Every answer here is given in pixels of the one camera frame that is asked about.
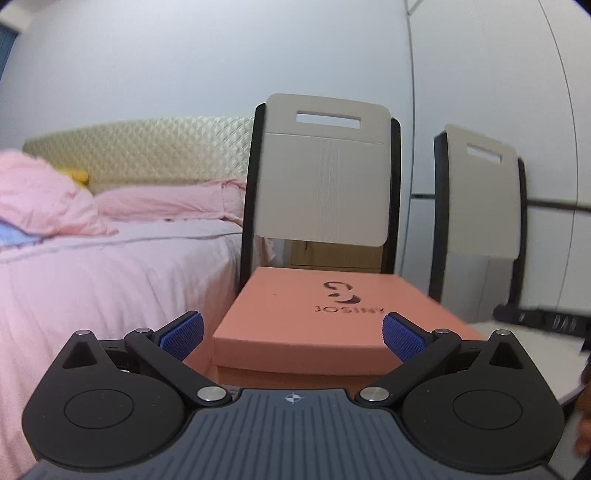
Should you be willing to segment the operator hand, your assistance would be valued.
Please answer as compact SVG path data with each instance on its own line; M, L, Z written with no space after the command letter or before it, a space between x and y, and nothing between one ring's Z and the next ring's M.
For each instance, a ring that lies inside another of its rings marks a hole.
M591 363L587 362L581 374L581 382L585 388L576 403L577 410L582 414L578 425L578 437L575 452L579 456L588 456L591 450Z

